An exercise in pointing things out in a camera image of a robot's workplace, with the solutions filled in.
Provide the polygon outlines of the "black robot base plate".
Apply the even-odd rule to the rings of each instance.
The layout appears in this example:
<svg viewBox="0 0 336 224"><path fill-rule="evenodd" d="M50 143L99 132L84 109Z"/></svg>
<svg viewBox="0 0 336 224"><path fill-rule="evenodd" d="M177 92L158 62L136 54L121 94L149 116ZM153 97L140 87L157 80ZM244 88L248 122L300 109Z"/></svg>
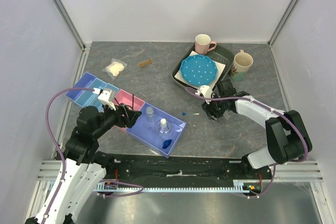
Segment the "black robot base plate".
<svg viewBox="0 0 336 224"><path fill-rule="evenodd" d="M268 180L269 167L245 170L240 159L97 152L93 160L106 169L106 179L143 187L229 186L233 180Z"/></svg>

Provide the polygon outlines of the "clear test tube rack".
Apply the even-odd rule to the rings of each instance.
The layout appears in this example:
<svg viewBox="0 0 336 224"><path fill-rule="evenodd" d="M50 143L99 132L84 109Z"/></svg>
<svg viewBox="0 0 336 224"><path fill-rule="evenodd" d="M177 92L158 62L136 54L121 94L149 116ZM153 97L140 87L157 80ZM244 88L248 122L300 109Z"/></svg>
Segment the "clear test tube rack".
<svg viewBox="0 0 336 224"><path fill-rule="evenodd" d="M226 120L229 120L230 117L232 116L232 112L231 111L225 111L223 116Z"/></svg>

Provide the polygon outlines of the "round flask white stopper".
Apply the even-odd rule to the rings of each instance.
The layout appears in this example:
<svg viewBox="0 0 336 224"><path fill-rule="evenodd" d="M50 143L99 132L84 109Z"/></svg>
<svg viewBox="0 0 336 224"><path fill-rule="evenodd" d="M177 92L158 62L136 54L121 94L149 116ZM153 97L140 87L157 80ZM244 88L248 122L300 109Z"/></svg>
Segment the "round flask white stopper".
<svg viewBox="0 0 336 224"><path fill-rule="evenodd" d="M172 130L173 130L172 123L165 118L161 118L155 126L155 131L157 132L157 134L163 136L169 135L172 132Z"/></svg>

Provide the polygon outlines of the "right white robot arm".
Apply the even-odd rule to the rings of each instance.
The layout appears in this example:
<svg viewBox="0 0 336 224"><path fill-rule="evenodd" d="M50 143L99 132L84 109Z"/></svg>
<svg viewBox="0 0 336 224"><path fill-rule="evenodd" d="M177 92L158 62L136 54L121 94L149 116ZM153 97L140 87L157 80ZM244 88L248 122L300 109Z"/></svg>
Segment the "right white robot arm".
<svg viewBox="0 0 336 224"><path fill-rule="evenodd" d="M221 91L217 94L203 85L195 93L205 98L203 109L211 119L217 120L231 111L251 119L266 131L267 145L241 159L240 172L245 178L254 178L265 166L307 159L312 143L299 112L274 109L234 88Z"/></svg>

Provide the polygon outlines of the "small clear glass bottle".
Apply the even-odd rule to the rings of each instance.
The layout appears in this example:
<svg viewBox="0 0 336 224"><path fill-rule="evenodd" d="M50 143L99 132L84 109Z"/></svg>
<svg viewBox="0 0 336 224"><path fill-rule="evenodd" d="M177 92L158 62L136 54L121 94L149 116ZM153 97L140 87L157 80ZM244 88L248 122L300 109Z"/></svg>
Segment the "small clear glass bottle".
<svg viewBox="0 0 336 224"><path fill-rule="evenodd" d="M149 122L154 122L155 121L154 107L147 106L146 109L145 109L145 113L146 113L146 118Z"/></svg>

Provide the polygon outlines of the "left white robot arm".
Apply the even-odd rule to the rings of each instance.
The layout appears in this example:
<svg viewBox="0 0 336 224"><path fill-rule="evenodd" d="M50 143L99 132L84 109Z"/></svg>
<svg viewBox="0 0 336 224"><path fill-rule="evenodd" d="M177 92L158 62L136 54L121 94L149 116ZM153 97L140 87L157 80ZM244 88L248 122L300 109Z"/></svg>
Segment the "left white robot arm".
<svg viewBox="0 0 336 224"><path fill-rule="evenodd" d="M39 213L26 223L75 223L94 188L115 173L114 157L99 152L98 139L114 126L131 128L141 112L125 104L116 109L95 106L80 110L77 125L60 152L61 168L47 200Z"/></svg>

